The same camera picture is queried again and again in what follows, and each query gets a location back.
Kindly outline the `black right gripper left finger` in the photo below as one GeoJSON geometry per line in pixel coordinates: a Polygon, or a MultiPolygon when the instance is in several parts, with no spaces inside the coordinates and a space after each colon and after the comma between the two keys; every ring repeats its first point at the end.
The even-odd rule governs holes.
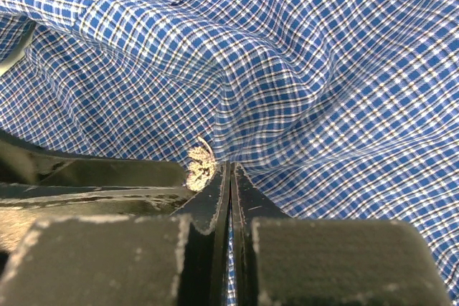
{"type": "Polygon", "coordinates": [[[230,165],[172,214],[49,216],[1,251],[3,305],[223,305],[230,165]]]}

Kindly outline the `blue checked shirt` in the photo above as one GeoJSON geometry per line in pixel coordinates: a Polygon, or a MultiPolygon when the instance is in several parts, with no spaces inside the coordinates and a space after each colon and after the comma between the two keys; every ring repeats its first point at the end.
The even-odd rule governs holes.
{"type": "Polygon", "coordinates": [[[289,215],[401,219],[458,301],[458,0],[1,0],[1,128],[187,165],[289,215]]]}

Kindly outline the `silver leaf brooch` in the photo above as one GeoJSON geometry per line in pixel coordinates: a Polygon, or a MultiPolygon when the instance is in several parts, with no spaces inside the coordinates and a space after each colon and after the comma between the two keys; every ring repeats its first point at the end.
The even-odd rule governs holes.
{"type": "Polygon", "coordinates": [[[200,146],[190,148],[187,156],[191,160],[188,165],[186,187],[195,193],[201,192],[213,179],[217,169],[217,161],[208,142],[198,136],[200,146]]]}

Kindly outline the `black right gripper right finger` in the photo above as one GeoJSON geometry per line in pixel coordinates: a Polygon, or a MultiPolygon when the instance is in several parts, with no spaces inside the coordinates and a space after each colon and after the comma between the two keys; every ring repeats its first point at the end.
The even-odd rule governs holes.
{"type": "Polygon", "coordinates": [[[397,220],[294,219],[230,180],[239,305],[450,305],[425,240],[397,220]]]}

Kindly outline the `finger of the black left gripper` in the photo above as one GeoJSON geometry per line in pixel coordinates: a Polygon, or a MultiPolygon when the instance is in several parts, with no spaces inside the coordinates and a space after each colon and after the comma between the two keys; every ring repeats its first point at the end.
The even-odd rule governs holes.
{"type": "Polygon", "coordinates": [[[45,150],[1,131],[1,181],[30,186],[182,186],[185,170],[174,162],[85,156],[45,150]]]}
{"type": "Polygon", "coordinates": [[[1,251],[12,252],[37,219],[49,216],[172,214],[194,192],[169,187],[65,187],[1,184],[1,251]]]}

